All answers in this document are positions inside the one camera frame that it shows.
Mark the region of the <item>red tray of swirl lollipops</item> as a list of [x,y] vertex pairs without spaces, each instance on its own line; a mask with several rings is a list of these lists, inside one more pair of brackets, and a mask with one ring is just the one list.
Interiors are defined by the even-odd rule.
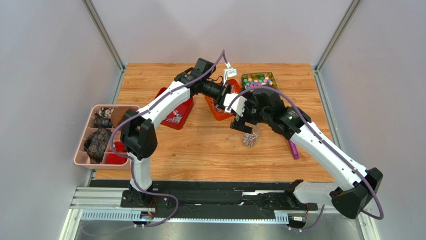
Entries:
[[161,125],[178,131],[182,130],[194,105],[193,98],[190,98],[188,101],[182,103],[176,109],[174,109],[161,122]]

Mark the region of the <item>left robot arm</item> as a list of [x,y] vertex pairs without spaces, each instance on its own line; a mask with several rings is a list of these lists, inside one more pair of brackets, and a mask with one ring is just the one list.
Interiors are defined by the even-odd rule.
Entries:
[[128,111],[121,127],[121,142],[131,160],[131,187],[148,195],[152,186],[151,156],[158,147],[156,130],[165,118],[193,96],[221,95],[222,87],[209,80],[217,64],[199,58],[195,66],[178,74],[159,97],[138,111]]

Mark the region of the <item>purple plastic scoop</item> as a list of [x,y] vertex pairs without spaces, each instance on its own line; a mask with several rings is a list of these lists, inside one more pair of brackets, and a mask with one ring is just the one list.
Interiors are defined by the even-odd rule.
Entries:
[[300,159],[300,154],[299,154],[299,151],[298,151],[298,149],[297,149],[296,144],[294,144],[291,140],[289,140],[289,141],[288,141],[288,145],[289,145],[289,148],[290,148],[290,151],[291,151],[291,153],[292,153],[293,158],[294,158],[295,160]]

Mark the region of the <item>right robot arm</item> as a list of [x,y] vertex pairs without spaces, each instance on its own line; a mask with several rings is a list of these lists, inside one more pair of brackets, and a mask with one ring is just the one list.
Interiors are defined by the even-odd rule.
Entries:
[[261,86],[227,94],[223,108],[235,116],[232,129],[249,133],[249,124],[267,124],[305,150],[334,179],[333,183],[294,182],[289,193],[297,201],[333,206],[349,219],[356,219],[360,213],[384,219],[377,196],[383,173],[377,168],[367,169],[344,153],[288,96],[273,87]]

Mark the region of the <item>clear plastic jar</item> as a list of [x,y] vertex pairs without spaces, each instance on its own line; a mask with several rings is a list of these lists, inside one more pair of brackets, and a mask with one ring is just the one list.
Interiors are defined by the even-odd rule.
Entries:
[[246,147],[249,147],[249,148],[253,147],[256,144],[257,139],[259,138],[259,134],[260,134],[260,128],[258,126],[253,126],[251,133],[244,132],[242,134],[242,143]]

